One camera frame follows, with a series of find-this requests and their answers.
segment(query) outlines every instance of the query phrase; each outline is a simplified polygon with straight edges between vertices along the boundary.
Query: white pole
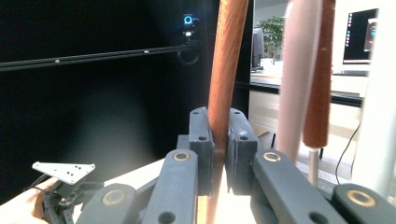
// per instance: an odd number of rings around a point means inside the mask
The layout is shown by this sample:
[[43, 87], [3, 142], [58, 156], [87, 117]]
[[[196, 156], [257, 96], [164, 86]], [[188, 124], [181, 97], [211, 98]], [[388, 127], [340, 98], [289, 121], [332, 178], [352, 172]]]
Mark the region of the white pole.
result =
[[352, 182], [389, 196], [396, 159], [396, 13], [381, 7]]
[[318, 53], [322, 3], [290, 0], [283, 41], [276, 149], [297, 160], [315, 60]]

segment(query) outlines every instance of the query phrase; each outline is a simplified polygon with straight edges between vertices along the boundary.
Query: blue light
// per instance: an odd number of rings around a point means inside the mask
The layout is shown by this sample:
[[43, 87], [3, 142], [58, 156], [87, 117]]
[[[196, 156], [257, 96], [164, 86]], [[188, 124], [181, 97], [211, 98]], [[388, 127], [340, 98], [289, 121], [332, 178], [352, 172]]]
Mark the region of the blue light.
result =
[[186, 16], [184, 17], [184, 24], [192, 24], [192, 17], [191, 16]]

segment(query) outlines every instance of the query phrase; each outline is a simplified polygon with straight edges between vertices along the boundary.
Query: monitor screen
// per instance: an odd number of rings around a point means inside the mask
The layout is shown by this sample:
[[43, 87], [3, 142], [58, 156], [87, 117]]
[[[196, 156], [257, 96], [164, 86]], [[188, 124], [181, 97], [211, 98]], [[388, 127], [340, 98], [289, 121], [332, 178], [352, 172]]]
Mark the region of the monitor screen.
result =
[[343, 64], [368, 64], [377, 22], [377, 9], [348, 14]]

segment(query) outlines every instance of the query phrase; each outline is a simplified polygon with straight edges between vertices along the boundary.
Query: wooden dowel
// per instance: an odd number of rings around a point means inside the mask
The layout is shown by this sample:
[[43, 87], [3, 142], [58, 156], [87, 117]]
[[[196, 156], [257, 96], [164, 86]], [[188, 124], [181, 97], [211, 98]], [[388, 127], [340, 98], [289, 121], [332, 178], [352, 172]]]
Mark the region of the wooden dowel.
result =
[[227, 147], [233, 85], [247, 11], [248, 0], [220, 1], [207, 112], [216, 145], [212, 174], [214, 194], [207, 203], [205, 223], [214, 223], [215, 221], [219, 184]]
[[304, 125], [305, 145], [317, 149], [326, 147], [328, 141], [335, 1], [323, 0], [322, 4], [318, 55]]

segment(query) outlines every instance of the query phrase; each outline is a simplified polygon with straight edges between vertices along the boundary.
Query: black panel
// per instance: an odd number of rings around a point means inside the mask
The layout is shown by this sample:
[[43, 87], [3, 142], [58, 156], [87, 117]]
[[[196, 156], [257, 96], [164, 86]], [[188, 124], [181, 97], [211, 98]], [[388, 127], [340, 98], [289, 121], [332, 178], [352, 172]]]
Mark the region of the black panel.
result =
[[[207, 105], [214, 43], [209, 35], [216, 30], [213, 8], [218, 3], [96, 4], [2, 1], [1, 29], [11, 18], [19, 18], [15, 22], [21, 29], [2, 33], [0, 60], [182, 45], [186, 39], [179, 25], [184, 13], [200, 19], [200, 59], [185, 66], [172, 52], [1, 72], [0, 158], [5, 184], [0, 187], [0, 203], [40, 176], [31, 168], [35, 161], [95, 163], [93, 180], [156, 161], [176, 147], [179, 134], [188, 133], [190, 111]], [[57, 27], [60, 21], [62, 28]]]

